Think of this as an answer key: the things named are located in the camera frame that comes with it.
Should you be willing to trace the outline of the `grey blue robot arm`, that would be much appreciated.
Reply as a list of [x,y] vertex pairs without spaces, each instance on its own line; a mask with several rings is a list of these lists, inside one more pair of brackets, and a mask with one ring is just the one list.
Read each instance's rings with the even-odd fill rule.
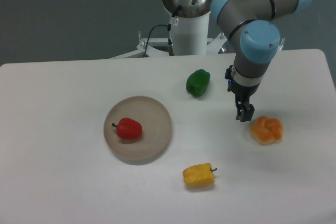
[[236,119],[253,117],[250,97],[276,55],[280,45],[278,28],[272,20],[307,8],[312,0],[162,0],[170,13],[168,52],[173,55],[195,55],[206,51],[207,28],[182,25],[182,20],[200,23],[202,17],[213,17],[236,56],[226,70],[229,92],[234,93]]

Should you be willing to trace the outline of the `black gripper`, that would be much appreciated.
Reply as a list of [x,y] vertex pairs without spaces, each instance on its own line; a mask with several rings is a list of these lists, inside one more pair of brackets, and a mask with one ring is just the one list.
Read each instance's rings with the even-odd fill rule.
[[226,69],[225,79],[228,81],[228,92],[235,94],[237,108],[236,120],[240,122],[250,121],[255,108],[249,103],[252,96],[261,83],[261,77],[248,78],[242,76],[233,65]]

